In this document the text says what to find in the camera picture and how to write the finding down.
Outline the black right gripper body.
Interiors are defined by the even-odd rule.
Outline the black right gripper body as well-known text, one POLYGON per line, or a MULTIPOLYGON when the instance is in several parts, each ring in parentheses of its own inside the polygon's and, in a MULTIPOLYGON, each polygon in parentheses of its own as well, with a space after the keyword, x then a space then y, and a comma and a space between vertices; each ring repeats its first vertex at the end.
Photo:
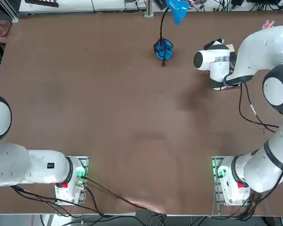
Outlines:
POLYGON ((224 44, 224 39, 222 38, 218 38, 216 40, 212 40, 211 42, 207 43, 205 46, 204 46, 204 50, 208 50, 212 45, 217 45, 217 44, 224 44))

